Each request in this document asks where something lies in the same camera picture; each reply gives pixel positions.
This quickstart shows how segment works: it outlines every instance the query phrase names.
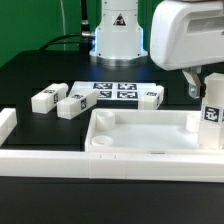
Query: white plastic edge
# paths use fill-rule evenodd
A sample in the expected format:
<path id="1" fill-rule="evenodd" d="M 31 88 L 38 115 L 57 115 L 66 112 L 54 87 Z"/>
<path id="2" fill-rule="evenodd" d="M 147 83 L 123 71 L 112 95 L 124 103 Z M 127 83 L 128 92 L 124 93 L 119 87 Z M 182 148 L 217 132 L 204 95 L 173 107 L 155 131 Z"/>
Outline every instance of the white plastic edge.
<path id="1" fill-rule="evenodd" d="M 16 109 L 4 108 L 0 113 L 0 146 L 17 125 Z"/>
<path id="2" fill-rule="evenodd" d="M 1 150 L 0 176 L 224 182 L 224 155 Z"/>

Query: dark green background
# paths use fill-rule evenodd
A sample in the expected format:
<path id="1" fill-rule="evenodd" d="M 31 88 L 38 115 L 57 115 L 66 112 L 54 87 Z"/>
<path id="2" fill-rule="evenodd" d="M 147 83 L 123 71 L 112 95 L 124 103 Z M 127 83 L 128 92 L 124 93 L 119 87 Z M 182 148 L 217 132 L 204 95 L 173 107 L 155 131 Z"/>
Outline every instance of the dark green background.
<path id="1" fill-rule="evenodd" d="M 139 23 L 142 27 L 147 26 L 147 34 L 150 32 L 153 11 L 160 1 L 139 0 Z M 87 3 L 90 26 L 94 30 L 101 20 L 101 0 L 87 0 Z M 67 33 L 80 32 L 80 0 L 64 0 L 64 7 Z M 0 66 L 17 53 L 39 49 L 50 39 L 62 34 L 60 0 L 0 0 Z"/>

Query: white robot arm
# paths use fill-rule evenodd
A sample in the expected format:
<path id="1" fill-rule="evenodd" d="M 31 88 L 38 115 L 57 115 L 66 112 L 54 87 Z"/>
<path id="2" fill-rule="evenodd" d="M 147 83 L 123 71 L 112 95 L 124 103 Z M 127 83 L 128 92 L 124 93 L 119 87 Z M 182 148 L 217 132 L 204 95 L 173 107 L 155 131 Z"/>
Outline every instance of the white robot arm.
<path id="1" fill-rule="evenodd" d="M 146 62 L 148 52 L 143 49 L 143 29 L 137 18 L 138 0 L 102 0 L 102 18 L 90 60 L 110 66 Z"/>
<path id="2" fill-rule="evenodd" d="M 163 69 L 183 69 L 190 96 L 199 97 L 201 66 L 224 61 L 223 1 L 163 1 L 153 17 L 150 55 Z"/>

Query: black cable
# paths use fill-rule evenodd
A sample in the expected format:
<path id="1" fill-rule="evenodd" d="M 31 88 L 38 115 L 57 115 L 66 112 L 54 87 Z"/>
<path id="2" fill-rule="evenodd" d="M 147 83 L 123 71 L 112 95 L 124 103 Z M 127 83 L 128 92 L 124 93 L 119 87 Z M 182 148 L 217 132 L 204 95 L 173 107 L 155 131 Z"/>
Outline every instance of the black cable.
<path id="1" fill-rule="evenodd" d="M 49 46 L 52 45 L 60 45 L 60 44 L 89 44 L 90 42 L 87 41 L 69 41 L 69 42 L 55 42 L 55 43 L 51 43 L 49 44 Z"/>
<path id="2" fill-rule="evenodd" d="M 88 20 L 86 0 L 81 0 L 82 20 Z"/>
<path id="3" fill-rule="evenodd" d="M 60 37 L 56 37 L 54 39 L 52 39 L 51 41 L 49 41 L 47 44 L 45 44 L 44 46 L 42 46 L 39 50 L 40 51 L 44 51 L 46 50 L 50 45 L 52 45 L 52 43 L 55 43 L 59 40 L 64 40 L 64 39 L 67 39 L 67 38 L 72 38 L 72 37 L 81 37 L 82 34 L 79 34 L 79 33 L 71 33 L 71 34 L 67 34 L 67 35 L 63 35 L 63 36 L 60 36 Z"/>
<path id="4" fill-rule="evenodd" d="M 87 3 L 86 0 L 81 0 L 81 14 L 82 14 L 82 21 L 81 21 L 81 31 L 90 31 L 90 25 L 88 22 L 88 13 L 87 13 Z"/>

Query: black table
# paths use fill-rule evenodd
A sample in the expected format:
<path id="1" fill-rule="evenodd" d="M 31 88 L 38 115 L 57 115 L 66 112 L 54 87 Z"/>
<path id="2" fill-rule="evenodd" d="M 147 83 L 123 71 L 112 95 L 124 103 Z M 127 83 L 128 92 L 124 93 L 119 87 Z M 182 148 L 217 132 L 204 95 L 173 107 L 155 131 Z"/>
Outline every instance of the black table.
<path id="1" fill-rule="evenodd" d="M 224 72 L 205 66 L 204 76 Z M 165 87 L 160 109 L 200 109 L 188 96 L 181 71 L 149 63 L 128 68 L 91 64 L 76 52 L 22 52 L 0 69 L 0 109 L 17 109 L 18 125 L 4 149 L 83 151 L 90 110 L 67 121 L 56 109 L 33 114 L 30 98 L 52 83 L 154 82 Z M 96 107 L 137 108 L 136 102 L 98 102 Z M 224 185 L 128 180 L 0 177 L 0 222 L 7 223 L 224 223 Z"/>

